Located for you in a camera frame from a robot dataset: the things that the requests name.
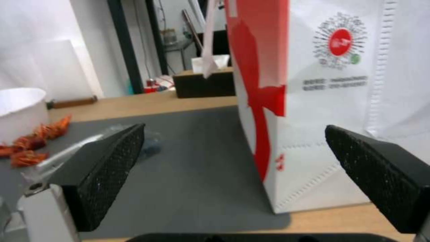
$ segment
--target white bowl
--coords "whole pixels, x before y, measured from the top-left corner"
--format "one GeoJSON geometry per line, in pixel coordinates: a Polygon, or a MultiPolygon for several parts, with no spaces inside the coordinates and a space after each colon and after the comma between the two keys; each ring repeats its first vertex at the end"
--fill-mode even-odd
{"type": "Polygon", "coordinates": [[[46,92],[38,88],[0,90],[0,144],[7,145],[33,133],[40,124],[48,124],[46,92]]]}

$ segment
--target desk mat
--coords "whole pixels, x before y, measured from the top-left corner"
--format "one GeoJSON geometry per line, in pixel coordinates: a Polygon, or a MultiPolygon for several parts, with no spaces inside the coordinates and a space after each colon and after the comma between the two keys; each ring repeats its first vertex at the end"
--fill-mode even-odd
{"type": "MultiPolygon", "coordinates": [[[[48,149],[55,153],[111,125],[140,122],[160,134],[161,149],[137,161],[100,226],[81,233],[82,239],[273,230],[289,224],[288,214],[274,215],[270,208],[235,106],[72,123],[48,149]]],[[[0,161],[0,181],[5,173],[19,183],[18,171],[0,161]]],[[[6,200],[14,202],[20,189],[5,189],[5,184],[0,194],[8,193],[6,200]]]]}

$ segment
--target black pole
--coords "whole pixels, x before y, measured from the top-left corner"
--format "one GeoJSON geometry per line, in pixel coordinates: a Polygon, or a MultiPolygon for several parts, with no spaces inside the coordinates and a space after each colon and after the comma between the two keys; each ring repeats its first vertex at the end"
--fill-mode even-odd
{"type": "Polygon", "coordinates": [[[168,75],[167,60],[164,54],[164,46],[161,41],[160,29],[158,28],[158,20],[155,15],[154,0],[145,0],[146,8],[148,9],[149,23],[151,25],[152,35],[154,36],[155,49],[157,50],[158,61],[160,62],[161,73],[168,75]]]}
{"type": "Polygon", "coordinates": [[[126,22],[126,16],[124,15],[123,6],[121,5],[121,0],[107,0],[107,4],[109,5],[109,10],[115,25],[115,30],[117,31],[118,40],[123,52],[127,72],[129,73],[133,93],[143,93],[144,90],[142,78],[137,65],[136,55],[134,53],[132,40],[126,22]]]}

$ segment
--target white paper bag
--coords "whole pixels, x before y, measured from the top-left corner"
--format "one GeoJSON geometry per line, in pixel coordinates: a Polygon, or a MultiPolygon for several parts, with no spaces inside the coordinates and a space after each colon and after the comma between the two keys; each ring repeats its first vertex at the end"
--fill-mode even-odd
{"type": "Polygon", "coordinates": [[[226,1],[240,118],[275,213],[368,201],[328,124],[430,161],[429,13],[426,0],[226,1]]]}

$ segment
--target bag handle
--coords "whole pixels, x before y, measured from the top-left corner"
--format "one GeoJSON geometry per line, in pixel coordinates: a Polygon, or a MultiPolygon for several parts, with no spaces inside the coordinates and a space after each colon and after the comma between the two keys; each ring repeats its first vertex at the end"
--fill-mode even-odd
{"type": "Polygon", "coordinates": [[[202,70],[203,77],[208,78],[214,71],[218,70],[212,55],[212,45],[214,36],[214,14],[219,0],[209,0],[206,10],[205,33],[203,34],[203,51],[202,51],[202,70]]]}

